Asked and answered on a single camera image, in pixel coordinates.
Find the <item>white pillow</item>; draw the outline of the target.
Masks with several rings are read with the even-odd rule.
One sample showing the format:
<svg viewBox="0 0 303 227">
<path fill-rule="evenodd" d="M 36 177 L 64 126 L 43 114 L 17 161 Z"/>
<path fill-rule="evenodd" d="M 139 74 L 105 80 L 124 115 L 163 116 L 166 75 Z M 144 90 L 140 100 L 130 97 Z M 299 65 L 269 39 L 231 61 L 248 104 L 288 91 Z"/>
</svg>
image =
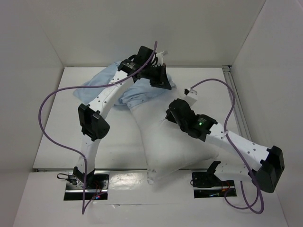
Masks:
<svg viewBox="0 0 303 227">
<path fill-rule="evenodd" d="M 174 88 L 154 98 L 141 94 L 127 103 L 140 129 L 148 184 L 181 168 L 218 157 L 217 149 L 188 136 L 165 118 L 169 104 L 179 97 Z"/>
</svg>

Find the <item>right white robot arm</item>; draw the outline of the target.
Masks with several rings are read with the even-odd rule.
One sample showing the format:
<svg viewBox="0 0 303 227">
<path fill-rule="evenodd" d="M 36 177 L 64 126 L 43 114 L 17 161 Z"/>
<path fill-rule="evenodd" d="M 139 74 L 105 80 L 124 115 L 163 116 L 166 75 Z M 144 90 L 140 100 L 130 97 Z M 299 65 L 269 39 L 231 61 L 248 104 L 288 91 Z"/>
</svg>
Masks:
<svg viewBox="0 0 303 227">
<path fill-rule="evenodd" d="M 255 177 L 260 190 L 267 193 L 275 191 L 285 169 L 281 148 L 267 148 L 227 131 L 217 120 L 205 114 L 195 114 L 183 99 L 171 102 L 166 113 L 167 120 L 176 123 L 188 136 L 244 158 L 243 166 L 214 161 L 207 170 L 209 184 L 218 185 L 226 180 L 251 181 Z"/>
</svg>

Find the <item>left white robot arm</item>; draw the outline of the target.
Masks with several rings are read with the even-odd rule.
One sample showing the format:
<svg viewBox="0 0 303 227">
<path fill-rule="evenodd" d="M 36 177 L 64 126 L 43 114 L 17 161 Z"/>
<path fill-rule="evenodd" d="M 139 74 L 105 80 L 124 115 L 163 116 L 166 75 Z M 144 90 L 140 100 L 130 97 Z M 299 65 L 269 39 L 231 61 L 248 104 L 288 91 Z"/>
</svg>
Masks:
<svg viewBox="0 0 303 227">
<path fill-rule="evenodd" d="M 155 52 L 141 46 L 138 53 L 121 61 L 117 72 L 103 89 L 87 105 L 78 107 L 78 114 L 83 134 L 81 153 L 73 175 L 77 184 L 87 189 L 92 186 L 95 172 L 95 158 L 101 139 L 109 132 L 106 117 L 119 97 L 136 81 L 147 79 L 152 87 L 170 90 L 172 87 L 166 74 L 164 56 L 166 51 Z"/>
</svg>

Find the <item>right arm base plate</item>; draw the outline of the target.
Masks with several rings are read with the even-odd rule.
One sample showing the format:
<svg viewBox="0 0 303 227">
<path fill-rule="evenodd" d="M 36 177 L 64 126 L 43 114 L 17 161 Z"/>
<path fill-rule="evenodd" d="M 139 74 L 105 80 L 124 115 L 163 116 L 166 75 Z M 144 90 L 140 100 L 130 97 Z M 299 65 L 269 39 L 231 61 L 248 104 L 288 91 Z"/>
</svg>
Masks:
<svg viewBox="0 0 303 227">
<path fill-rule="evenodd" d="M 206 171 L 192 171 L 192 179 L 190 181 L 194 191 L 194 198 L 219 198 L 236 197 L 235 183 L 233 180 L 221 181 L 215 175 L 211 175 Z"/>
</svg>

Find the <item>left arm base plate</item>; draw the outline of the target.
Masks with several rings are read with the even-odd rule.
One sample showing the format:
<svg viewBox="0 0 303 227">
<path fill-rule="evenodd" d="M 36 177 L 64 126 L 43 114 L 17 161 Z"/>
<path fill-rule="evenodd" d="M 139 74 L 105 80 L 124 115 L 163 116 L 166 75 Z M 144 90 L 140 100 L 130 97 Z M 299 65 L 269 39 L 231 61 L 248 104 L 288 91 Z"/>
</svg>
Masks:
<svg viewBox="0 0 303 227">
<path fill-rule="evenodd" d="M 64 201 L 81 201 L 84 184 L 77 179 L 72 172 L 58 174 L 58 179 L 65 180 Z M 109 172 L 96 171 L 86 183 L 85 200 L 90 199 L 102 201 L 108 199 Z"/>
</svg>

